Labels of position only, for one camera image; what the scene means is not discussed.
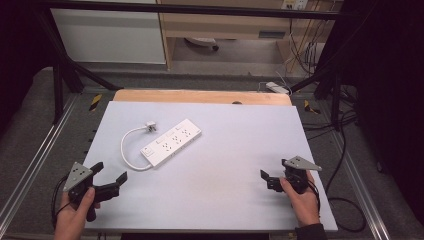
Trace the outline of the wooden desk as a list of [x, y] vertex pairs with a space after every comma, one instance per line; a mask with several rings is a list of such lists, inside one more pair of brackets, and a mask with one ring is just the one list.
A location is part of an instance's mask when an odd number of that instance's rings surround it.
[[[273, 10], [282, 8], [283, 0], [156, 0], [159, 4], [246, 7]], [[304, 10], [339, 11], [343, 0], [308, 0]], [[299, 67], [294, 59], [312, 42], [312, 32], [320, 27], [316, 20], [277, 19], [216, 15], [159, 15], [166, 64], [173, 66], [175, 42], [178, 38], [214, 38], [272, 40], [291, 71]]]

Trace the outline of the white wall socket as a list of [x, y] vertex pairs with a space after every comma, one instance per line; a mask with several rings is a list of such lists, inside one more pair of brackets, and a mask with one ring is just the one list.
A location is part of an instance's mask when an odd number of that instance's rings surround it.
[[308, 0], [283, 0], [282, 8], [288, 10], [304, 10]]

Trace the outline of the wooden table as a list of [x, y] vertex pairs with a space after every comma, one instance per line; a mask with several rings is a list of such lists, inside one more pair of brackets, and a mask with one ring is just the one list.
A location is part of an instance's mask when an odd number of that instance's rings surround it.
[[292, 105], [287, 94], [237, 91], [121, 89], [116, 92], [113, 100], [128, 102]]

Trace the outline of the chair base with caster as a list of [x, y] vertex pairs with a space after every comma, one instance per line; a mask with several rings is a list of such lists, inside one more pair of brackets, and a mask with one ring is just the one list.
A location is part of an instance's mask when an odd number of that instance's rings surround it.
[[219, 46], [213, 38], [186, 38], [186, 41], [202, 47], [211, 47], [213, 51], [219, 50]]

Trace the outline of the person's right hand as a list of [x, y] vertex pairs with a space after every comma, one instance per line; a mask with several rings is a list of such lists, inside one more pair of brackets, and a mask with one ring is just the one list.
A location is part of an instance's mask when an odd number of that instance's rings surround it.
[[308, 187], [304, 193], [298, 194], [284, 177], [280, 178], [280, 184], [290, 199], [292, 208], [298, 221], [299, 227], [319, 224], [318, 200], [314, 191]]

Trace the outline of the person's left hand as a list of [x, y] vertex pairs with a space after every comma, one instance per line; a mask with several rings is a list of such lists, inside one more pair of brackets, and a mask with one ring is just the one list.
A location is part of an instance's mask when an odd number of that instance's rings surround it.
[[70, 204], [67, 192], [61, 197], [62, 210], [57, 216], [54, 240], [80, 240], [86, 224], [86, 215], [91, 206], [99, 208], [100, 204], [94, 202], [95, 189], [90, 187], [77, 209]]

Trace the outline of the small white floor power strip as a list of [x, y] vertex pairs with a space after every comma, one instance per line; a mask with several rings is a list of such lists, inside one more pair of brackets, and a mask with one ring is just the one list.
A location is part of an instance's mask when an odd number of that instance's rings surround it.
[[266, 84], [266, 88], [275, 92], [275, 93], [281, 93], [281, 94], [288, 94], [289, 93], [289, 91], [287, 89], [276, 84], [275, 82], [268, 82]]

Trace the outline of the black metal frame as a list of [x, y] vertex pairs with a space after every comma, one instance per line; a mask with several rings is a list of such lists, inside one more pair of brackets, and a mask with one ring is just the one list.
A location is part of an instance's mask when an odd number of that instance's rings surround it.
[[317, 20], [339, 20], [353, 18], [352, 14], [341, 12], [318, 12], [304, 10], [273, 10], [254, 9], [245, 7], [223, 7], [223, 6], [199, 6], [199, 5], [175, 5], [175, 4], [148, 4], [148, 3], [125, 3], [125, 2], [100, 2], [100, 1], [75, 1], [75, 0], [35, 0], [32, 3], [37, 22], [48, 42], [52, 46], [55, 92], [55, 119], [57, 123], [63, 114], [62, 81], [68, 85], [72, 92], [81, 93], [84, 89], [78, 74], [81, 73], [108, 90], [120, 90], [116, 86], [95, 75], [85, 67], [70, 58], [65, 50], [60, 35], [53, 29], [52, 23], [47, 20], [50, 9], [66, 10], [91, 10], [91, 11], [114, 11], [114, 12], [141, 12], [141, 13], [166, 13], [186, 15], [222, 15], [243, 16], [262, 18], [287, 18], [287, 19], [317, 19]]

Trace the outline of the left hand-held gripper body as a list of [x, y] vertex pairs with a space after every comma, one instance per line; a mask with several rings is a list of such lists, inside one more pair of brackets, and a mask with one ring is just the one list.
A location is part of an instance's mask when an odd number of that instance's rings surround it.
[[95, 173], [92, 169], [78, 162], [73, 164], [63, 188], [71, 204], [79, 206], [86, 192], [94, 188], [94, 175]]

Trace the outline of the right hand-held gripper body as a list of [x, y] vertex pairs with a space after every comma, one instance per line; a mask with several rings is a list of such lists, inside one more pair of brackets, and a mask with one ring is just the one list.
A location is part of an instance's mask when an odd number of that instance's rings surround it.
[[307, 170], [321, 171], [322, 167], [300, 156], [291, 159], [283, 159], [285, 178], [298, 194], [303, 194], [309, 187]]

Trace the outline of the aluminium floor rail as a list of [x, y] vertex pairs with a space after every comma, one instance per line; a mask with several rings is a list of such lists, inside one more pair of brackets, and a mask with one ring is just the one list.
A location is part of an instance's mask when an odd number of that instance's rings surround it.
[[50, 150], [54, 146], [54, 143], [65, 126], [79, 97], [79, 94], [70, 95], [64, 106], [63, 115], [59, 118], [58, 122], [53, 124], [50, 128], [47, 136], [44, 138], [35, 156], [32, 158], [29, 166], [26, 168], [23, 176], [20, 178], [5, 206], [0, 211], [0, 225], [3, 228], [5, 228], [6, 225], [12, 221], [14, 215], [19, 209], [20, 204], [22, 203], [41, 167], [43, 166], [44, 161], [48, 157]]
[[343, 167], [352, 185], [358, 203], [364, 213], [367, 224], [375, 240], [390, 240], [390, 234], [382, 220], [377, 207], [365, 185], [364, 180], [354, 164], [354, 159], [347, 148], [347, 141], [341, 132], [333, 132], [332, 138], [340, 153], [344, 154]]

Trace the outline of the white cabinet panel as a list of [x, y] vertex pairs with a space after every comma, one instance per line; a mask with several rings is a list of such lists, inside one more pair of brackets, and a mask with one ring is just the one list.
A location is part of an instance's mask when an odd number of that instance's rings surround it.
[[52, 9], [52, 15], [74, 61], [166, 63], [157, 13]]

